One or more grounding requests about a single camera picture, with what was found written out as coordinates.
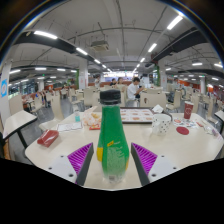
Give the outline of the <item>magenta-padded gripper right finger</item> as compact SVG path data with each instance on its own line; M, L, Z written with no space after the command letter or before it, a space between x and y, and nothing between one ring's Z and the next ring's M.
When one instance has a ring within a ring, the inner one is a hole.
M157 155L136 143L131 144L131 153L142 186L179 170L165 155Z

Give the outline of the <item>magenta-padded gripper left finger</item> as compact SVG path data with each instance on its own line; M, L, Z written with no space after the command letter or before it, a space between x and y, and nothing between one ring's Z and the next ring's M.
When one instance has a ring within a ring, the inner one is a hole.
M93 153L93 144L89 143L67 156L60 155L46 170L72 183L83 186Z

